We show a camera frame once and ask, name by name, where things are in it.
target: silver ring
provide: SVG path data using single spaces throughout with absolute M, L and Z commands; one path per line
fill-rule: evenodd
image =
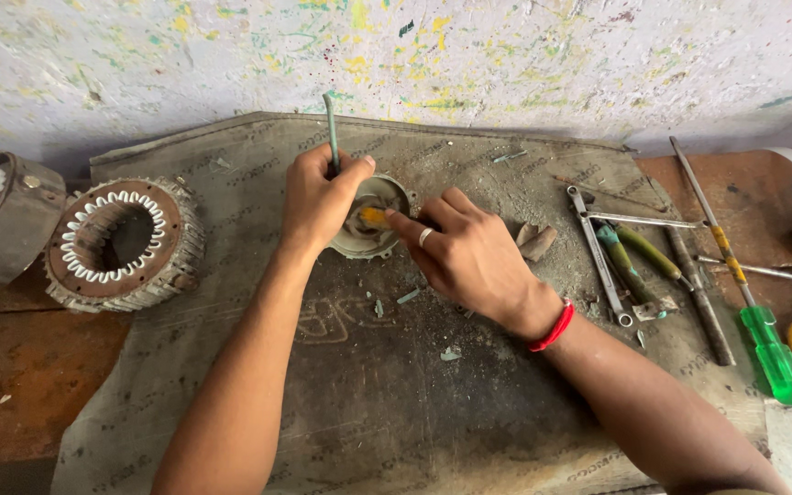
M 432 231 L 433 231 L 433 228 L 432 228 L 432 227 L 427 227 L 427 228 L 425 228 L 425 229 L 424 229 L 424 230 L 421 232 L 421 238 L 417 240 L 417 245 L 418 245 L 418 246 L 420 246 L 421 248 L 423 248 L 423 247 L 424 247 L 424 241 L 425 241 L 425 240 L 427 240 L 427 236 L 428 236 L 428 235 L 429 235 L 429 233 L 430 233 L 430 232 L 432 232 Z

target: hand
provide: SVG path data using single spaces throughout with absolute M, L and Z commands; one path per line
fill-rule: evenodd
M 558 294 L 527 268 L 506 225 L 450 187 L 424 202 L 421 215 L 442 226 L 420 247 L 426 227 L 389 209 L 387 221 L 400 234 L 429 285 L 464 308 L 535 340 L 547 334 L 563 310 Z
M 352 159 L 339 149 L 341 173 L 325 178 L 332 148 L 321 144 L 295 158 L 286 170 L 280 246 L 316 257 L 338 233 L 357 195 L 359 183 L 375 172 L 375 159 Z

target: person's right hand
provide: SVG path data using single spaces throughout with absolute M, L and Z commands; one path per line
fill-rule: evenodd
M 421 215 L 443 231 L 431 232 L 423 247 L 425 225 L 391 209 L 386 215 L 433 289 L 527 340 L 542 338 L 555 325 L 561 298 L 527 268 L 500 217 L 478 208 L 460 189 L 449 187 L 424 202 Z

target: red thread bracelet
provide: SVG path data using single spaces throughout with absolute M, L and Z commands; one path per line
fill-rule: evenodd
M 552 331 L 549 332 L 549 335 L 546 335 L 539 340 L 534 340 L 527 343 L 527 348 L 530 349 L 531 352 L 542 351 L 547 346 L 555 342 L 556 339 L 561 336 L 562 333 L 564 333 L 567 325 L 570 324 L 570 321 L 573 320 L 573 313 L 575 311 L 576 307 L 573 306 L 573 301 L 565 298 L 564 310 L 561 311 L 561 316 L 558 317 L 558 321 L 555 322 L 555 326 L 552 328 Z

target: green screwdriver handle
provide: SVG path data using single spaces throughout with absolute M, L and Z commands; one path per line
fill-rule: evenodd
M 765 306 L 750 306 L 739 313 L 757 344 L 757 357 L 778 402 L 792 406 L 792 352 L 776 333 L 776 318 Z

